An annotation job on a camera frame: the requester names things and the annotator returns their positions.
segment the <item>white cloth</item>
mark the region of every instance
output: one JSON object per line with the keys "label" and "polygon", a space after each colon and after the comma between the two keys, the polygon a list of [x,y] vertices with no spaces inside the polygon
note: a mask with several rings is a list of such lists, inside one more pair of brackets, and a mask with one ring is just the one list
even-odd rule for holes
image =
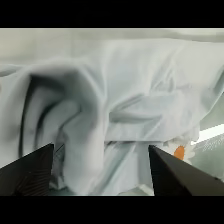
{"label": "white cloth", "polygon": [[11,83],[2,85],[0,165],[18,158],[26,93],[36,83],[24,152],[63,142],[65,184],[90,194],[104,168],[105,141],[165,142],[195,130],[223,93],[223,64],[222,43],[151,39],[108,41],[84,57],[19,69],[2,78]]}

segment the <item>orange object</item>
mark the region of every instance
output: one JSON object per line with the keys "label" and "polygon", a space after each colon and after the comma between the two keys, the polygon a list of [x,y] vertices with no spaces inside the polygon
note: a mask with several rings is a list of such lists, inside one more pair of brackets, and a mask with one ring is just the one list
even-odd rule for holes
{"label": "orange object", "polygon": [[179,146],[175,152],[174,152],[174,156],[180,160],[183,160],[184,159],[184,147],[183,146]]}

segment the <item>white strip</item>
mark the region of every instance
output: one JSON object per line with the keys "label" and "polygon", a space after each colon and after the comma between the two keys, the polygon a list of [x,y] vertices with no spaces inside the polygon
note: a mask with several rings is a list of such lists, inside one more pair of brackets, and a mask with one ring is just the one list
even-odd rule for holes
{"label": "white strip", "polygon": [[224,134],[224,124],[215,126],[213,128],[206,129],[204,131],[200,131],[200,133],[199,133],[200,137],[199,137],[198,141],[191,142],[191,145],[195,145],[199,142],[203,142],[205,140],[208,140],[210,138],[214,138],[214,137],[216,137],[218,135],[221,135],[221,134]]}

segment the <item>garment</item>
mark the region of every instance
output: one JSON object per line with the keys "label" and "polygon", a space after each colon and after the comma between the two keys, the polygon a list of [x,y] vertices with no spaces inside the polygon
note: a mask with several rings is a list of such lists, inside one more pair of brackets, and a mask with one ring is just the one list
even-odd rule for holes
{"label": "garment", "polygon": [[64,144],[65,185],[91,194],[103,181],[105,142],[191,136],[223,92],[223,62],[222,43],[151,39],[108,41],[80,58],[18,67],[2,85],[0,165]]}

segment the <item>small orange spot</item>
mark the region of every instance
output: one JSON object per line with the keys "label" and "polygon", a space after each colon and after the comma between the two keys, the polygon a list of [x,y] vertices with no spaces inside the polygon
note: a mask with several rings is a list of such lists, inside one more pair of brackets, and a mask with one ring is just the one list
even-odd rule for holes
{"label": "small orange spot", "polygon": [[179,146],[176,151],[174,152],[174,156],[180,160],[184,159],[184,147]]}

